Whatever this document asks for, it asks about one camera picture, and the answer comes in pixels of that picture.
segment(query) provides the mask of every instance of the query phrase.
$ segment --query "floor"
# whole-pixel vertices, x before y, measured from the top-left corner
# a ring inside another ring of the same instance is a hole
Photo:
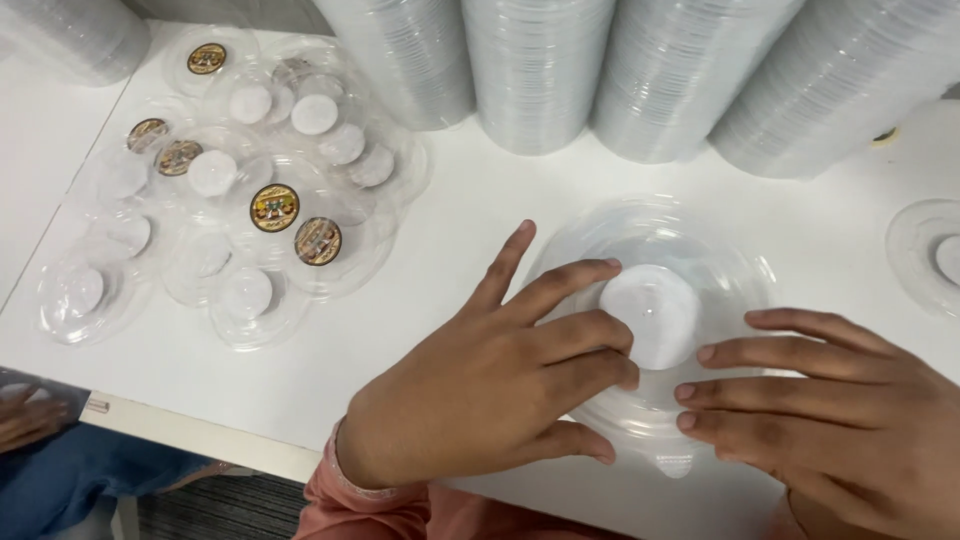
[[[139,500],[141,540],[273,540],[297,530],[303,484],[215,477]]]

